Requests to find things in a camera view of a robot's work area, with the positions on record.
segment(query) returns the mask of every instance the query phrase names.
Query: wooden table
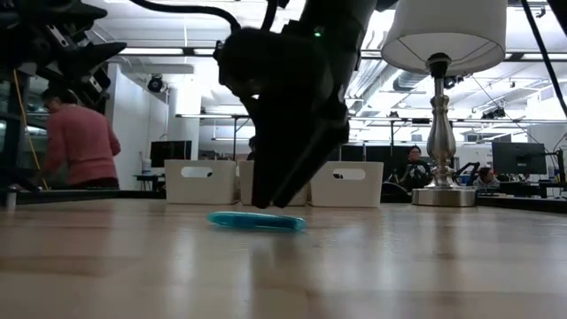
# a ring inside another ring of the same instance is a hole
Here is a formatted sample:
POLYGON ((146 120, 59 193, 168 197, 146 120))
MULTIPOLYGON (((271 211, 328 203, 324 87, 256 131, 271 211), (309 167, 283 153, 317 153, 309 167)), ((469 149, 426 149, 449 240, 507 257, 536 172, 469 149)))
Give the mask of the wooden table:
POLYGON ((112 199, 0 217, 6 319, 565 318, 567 219, 501 209, 289 208, 302 234, 217 229, 218 206, 112 199))

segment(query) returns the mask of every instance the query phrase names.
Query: lamp stand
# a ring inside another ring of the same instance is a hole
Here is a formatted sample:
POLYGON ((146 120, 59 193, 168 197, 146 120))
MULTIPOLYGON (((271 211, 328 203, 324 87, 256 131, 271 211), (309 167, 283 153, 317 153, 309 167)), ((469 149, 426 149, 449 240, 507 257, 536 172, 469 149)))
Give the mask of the lamp stand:
POLYGON ((453 182, 454 170, 449 161, 456 153, 453 129, 447 117, 449 97, 444 92, 444 81, 451 59, 443 53, 434 54, 427 62, 435 79, 433 124, 427 139, 427 153, 435 160, 433 181, 423 189, 413 190, 413 204, 420 206, 468 207, 475 205, 475 189, 461 187, 453 182))

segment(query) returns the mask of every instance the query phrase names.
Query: blue object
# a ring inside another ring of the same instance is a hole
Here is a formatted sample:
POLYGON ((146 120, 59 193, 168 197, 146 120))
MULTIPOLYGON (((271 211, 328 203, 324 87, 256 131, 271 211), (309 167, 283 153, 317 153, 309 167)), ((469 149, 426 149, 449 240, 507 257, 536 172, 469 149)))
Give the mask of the blue object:
POLYGON ((307 223, 303 218, 272 214, 216 212, 207 216, 208 221, 226 227, 240 229, 303 230, 307 223))

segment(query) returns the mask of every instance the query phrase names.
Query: woman in pink shirt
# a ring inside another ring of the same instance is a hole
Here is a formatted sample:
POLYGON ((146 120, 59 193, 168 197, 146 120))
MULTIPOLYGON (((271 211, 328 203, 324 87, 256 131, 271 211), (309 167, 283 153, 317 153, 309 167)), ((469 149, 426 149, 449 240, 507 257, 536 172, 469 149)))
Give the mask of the woman in pink shirt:
POLYGON ((42 98, 50 112, 48 146, 35 182, 40 184, 66 162, 71 188, 118 189, 114 156, 120 152, 120 143, 106 117, 77 105, 76 95, 68 89, 49 88, 42 98))

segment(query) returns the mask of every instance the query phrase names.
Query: ceiling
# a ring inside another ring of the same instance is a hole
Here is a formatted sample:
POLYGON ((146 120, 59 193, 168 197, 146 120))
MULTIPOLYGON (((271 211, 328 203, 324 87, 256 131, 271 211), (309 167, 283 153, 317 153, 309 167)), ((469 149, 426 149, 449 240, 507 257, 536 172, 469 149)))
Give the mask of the ceiling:
MULTIPOLYGON (((247 27, 259 27, 266 9, 265 0, 153 0, 167 4, 203 4, 221 7, 234 14, 238 21, 247 27)), ((170 14, 151 12, 140 8, 128 0, 83 0, 85 3, 104 7, 109 11, 106 18, 97 21, 89 37, 94 42, 123 41, 130 47, 213 47, 217 40, 229 35, 229 25, 216 17, 192 14, 170 14)), ((297 19, 305 0, 291 0, 286 10, 279 10, 272 31, 279 31, 289 19, 297 19)), ((540 8, 533 8, 537 13, 540 8)), ((394 10, 375 12, 369 23, 369 30, 364 40, 364 49, 379 49, 378 45, 393 21, 394 10)), ((547 9, 547 14, 537 19, 540 32, 550 52, 567 52, 567 37, 559 27, 554 14, 547 9)), ((521 8, 508 10, 507 29, 508 51, 538 51, 532 31, 521 8)), ((203 105, 210 113, 241 113, 245 109, 226 88, 218 84, 218 67, 212 58, 128 58, 122 60, 130 65, 182 66, 192 65, 194 76, 204 92, 203 105)), ((567 81, 567 63, 555 63, 558 77, 567 81)), ((384 69, 384 62, 365 60, 360 72, 352 80, 350 92, 368 89, 363 80, 372 79, 372 70, 384 69)), ((526 98, 548 85, 548 72, 542 63, 502 63, 499 66, 474 74, 475 79, 466 79, 448 91, 451 97, 451 110, 454 114, 467 117, 472 111, 479 117, 483 105, 492 99, 505 98, 510 110, 525 107, 526 98)), ((359 111, 360 116, 384 116, 391 110, 403 113, 403 116, 429 116, 429 100, 432 83, 424 79, 414 91, 404 94, 393 92, 392 79, 386 79, 376 91, 365 100, 365 106, 359 111)))

